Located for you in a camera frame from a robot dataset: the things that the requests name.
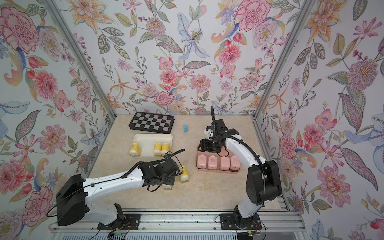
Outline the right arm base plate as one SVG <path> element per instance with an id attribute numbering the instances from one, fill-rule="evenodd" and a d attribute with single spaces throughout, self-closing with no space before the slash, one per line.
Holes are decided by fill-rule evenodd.
<path id="1" fill-rule="evenodd" d="M 239 214 L 220 214 L 219 223 L 222 230 L 262 230 L 262 223 L 258 214 L 249 218 L 242 218 Z"/>

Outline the yellow sharpener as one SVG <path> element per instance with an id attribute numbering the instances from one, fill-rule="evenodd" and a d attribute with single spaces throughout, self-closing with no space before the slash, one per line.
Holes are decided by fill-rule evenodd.
<path id="1" fill-rule="evenodd" d="M 130 150 L 130 156 L 132 157 L 139 157 L 141 155 L 141 148 L 140 145 L 137 142 L 134 142 L 131 146 Z"/>
<path id="2" fill-rule="evenodd" d="M 187 168 L 184 167 L 184 166 L 182 166 L 181 171 L 182 171 L 182 172 L 181 172 L 181 175 L 180 175 L 180 181 L 181 181 L 182 183 L 189 181 L 190 177 L 189 177 L 189 175 L 188 175 Z"/>
<path id="3" fill-rule="evenodd" d="M 161 148 L 161 155 L 164 156 L 165 154 L 167 154 L 168 152 L 170 151 L 170 145 L 165 142 L 163 145 L 162 145 L 162 148 Z"/>
<path id="4" fill-rule="evenodd" d="M 154 156 L 161 156 L 162 155 L 162 145 L 160 142 L 157 142 L 154 145 L 153 154 L 154 154 Z"/>
<path id="5" fill-rule="evenodd" d="M 165 190 L 172 190 L 173 186 L 170 185 L 163 185 L 163 189 Z"/>

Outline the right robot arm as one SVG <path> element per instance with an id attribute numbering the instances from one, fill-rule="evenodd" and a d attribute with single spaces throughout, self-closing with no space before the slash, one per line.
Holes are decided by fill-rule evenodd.
<path id="1" fill-rule="evenodd" d="M 245 186 L 247 197 L 235 207 L 235 217 L 249 220 L 265 202 L 273 201 L 282 194 L 278 164 L 260 157 L 244 142 L 237 130 L 228 129 L 222 119 L 216 120 L 212 116 L 212 124 L 206 127 L 205 134 L 207 138 L 200 141 L 198 151 L 220 157 L 221 153 L 232 153 L 248 170 Z"/>

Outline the white storage tray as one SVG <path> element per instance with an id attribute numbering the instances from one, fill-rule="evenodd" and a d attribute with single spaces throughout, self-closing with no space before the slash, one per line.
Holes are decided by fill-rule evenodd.
<path id="1" fill-rule="evenodd" d="M 140 148 L 142 151 L 140 157 L 163 157 L 163 156 L 154 156 L 153 154 L 154 145 L 157 142 L 160 142 L 161 145 L 167 142 L 170 145 L 170 151 L 171 151 L 173 135 L 171 134 L 136 134 L 134 136 L 132 144 L 134 142 L 137 142 L 140 145 Z"/>

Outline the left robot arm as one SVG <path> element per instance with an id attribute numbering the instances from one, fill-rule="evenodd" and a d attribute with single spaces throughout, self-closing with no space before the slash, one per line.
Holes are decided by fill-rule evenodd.
<path id="1" fill-rule="evenodd" d="M 57 203 L 53 207 L 57 211 L 58 226 L 69 226 L 85 220 L 98 222 L 110 229 L 123 227 L 127 217 L 121 205 L 102 206 L 97 204 L 97 200 L 128 189 L 173 186 L 176 177 L 184 173 L 184 167 L 176 155 L 167 152 L 161 160 L 139 161 L 126 172 L 105 177 L 70 177 L 57 193 Z"/>

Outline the black white checkerboard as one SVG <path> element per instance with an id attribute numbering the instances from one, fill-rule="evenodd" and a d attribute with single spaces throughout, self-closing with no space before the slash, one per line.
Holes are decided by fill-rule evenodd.
<path id="1" fill-rule="evenodd" d="M 174 125 L 174 116 L 136 112 L 129 128 L 158 134 L 170 134 Z"/>

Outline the pink storage tray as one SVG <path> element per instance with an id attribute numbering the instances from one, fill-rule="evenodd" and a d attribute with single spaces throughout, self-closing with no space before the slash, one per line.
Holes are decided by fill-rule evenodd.
<path id="1" fill-rule="evenodd" d="M 198 169 L 197 168 L 197 158 L 199 155 L 205 155 L 207 156 L 207 161 L 208 161 L 208 158 L 209 156 L 216 156 L 217 159 L 218 159 L 218 169 L 217 170 L 209 170 L 208 169 L 208 162 L 207 162 L 207 168 L 206 169 Z M 209 152 L 200 152 L 200 151 L 197 151 L 197 155 L 196 155 L 196 168 L 200 171 L 210 171 L 210 172 L 218 172 L 218 173 L 237 173 L 235 171 L 220 171 L 220 159 L 221 157 L 228 157 L 228 158 L 231 158 L 232 156 L 235 156 L 230 150 L 227 150 L 225 147 L 222 147 L 221 148 L 221 151 L 216 154 L 216 153 L 209 153 Z"/>

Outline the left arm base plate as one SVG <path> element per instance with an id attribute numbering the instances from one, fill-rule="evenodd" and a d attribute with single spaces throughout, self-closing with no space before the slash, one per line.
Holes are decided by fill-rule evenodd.
<path id="1" fill-rule="evenodd" d="M 102 231 L 138 230 L 140 220 L 141 220 L 140 214 L 124 214 L 124 217 L 122 220 L 117 219 L 116 221 L 114 221 L 109 225 L 104 225 L 102 223 L 99 223 L 97 230 L 102 230 Z"/>

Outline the pink sharpener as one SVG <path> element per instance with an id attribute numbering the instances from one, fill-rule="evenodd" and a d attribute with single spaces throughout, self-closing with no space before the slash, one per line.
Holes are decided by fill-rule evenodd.
<path id="1" fill-rule="evenodd" d="M 207 156 L 199 155 L 197 158 L 197 168 L 198 169 L 206 169 L 207 168 Z"/>
<path id="2" fill-rule="evenodd" d="M 220 159 L 220 171 L 229 171 L 231 167 L 231 161 L 228 157 L 221 157 Z"/>
<path id="3" fill-rule="evenodd" d="M 208 169 L 209 170 L 217 170 L 218 169 L 218 159 L 216 156 L 209 156 Z"/>
<path id="4" fill-rule="evenodd" d="M 236 156 L 232 156 L 230 158 L 230 170 L 238 172 L 240 170 L 241 163 L 240 160 Z"/>

